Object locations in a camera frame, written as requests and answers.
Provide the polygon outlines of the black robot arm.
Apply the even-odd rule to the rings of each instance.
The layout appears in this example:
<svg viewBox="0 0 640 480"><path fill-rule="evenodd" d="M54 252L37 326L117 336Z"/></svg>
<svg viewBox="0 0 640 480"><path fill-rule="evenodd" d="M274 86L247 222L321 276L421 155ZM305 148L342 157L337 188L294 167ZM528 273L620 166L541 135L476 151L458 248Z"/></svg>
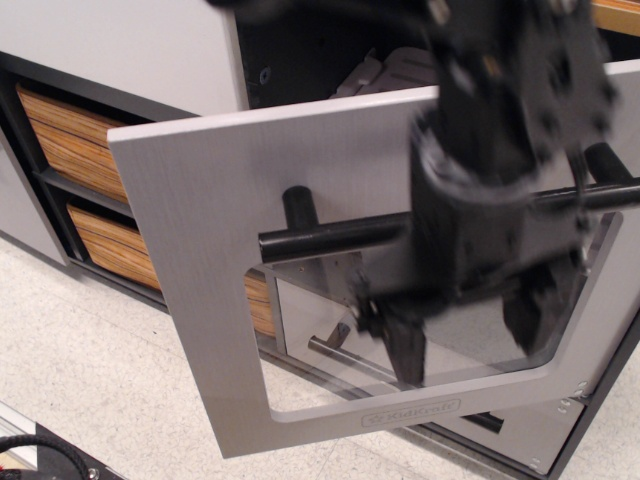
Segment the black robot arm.
<svg viewBox="0 0 640 480"><path fill-rule="evenodd" d="M566 325L591 229L585 152L610 130L617 89L586 1L403 1L439 86L410 127L410 214L375 237L320 224L311 191L282 196L296 257L368 244L349 286L357 328L383 342L397 381L425 377L425 323L499 297L515 343L536 357Z"/></svg>

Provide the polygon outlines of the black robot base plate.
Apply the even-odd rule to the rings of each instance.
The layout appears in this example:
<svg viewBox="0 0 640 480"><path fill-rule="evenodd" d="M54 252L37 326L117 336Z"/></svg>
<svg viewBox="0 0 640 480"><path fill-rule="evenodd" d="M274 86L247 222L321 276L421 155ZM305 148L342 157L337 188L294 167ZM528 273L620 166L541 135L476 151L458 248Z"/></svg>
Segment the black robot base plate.
<svg viewBox="0 0 640 480"><path fill-rule="evenodd" d="M38 436L50 437L56 442L76 452L81 458L92 479L99 480L122 480L124 476L113 470L110 466L92 457L85 451L71 444L53 431L44 427L40 423L35 424L35 434ZM71 460L64 454L50 447L37 446L37 470L40 473L55 475L61 479L79 479L79 471Z"/></svg>

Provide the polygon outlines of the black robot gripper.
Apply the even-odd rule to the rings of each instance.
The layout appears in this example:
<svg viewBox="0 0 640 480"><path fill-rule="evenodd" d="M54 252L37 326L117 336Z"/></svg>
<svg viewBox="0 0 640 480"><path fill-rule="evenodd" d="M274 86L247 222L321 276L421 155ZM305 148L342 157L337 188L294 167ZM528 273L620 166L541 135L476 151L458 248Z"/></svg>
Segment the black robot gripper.
<svg viewBox="0 0 640 480"><path fill-rule="evenodd" d="M591 228L582 195L587 149L566 155L575 190L557 202L538 195L527 173L485 181L440 142L430 118L410 130L410 222L354 276L356 322L383 341L397 380L422 385L427 320L496 296L504 324L528 358L566 326Z"/></svg>

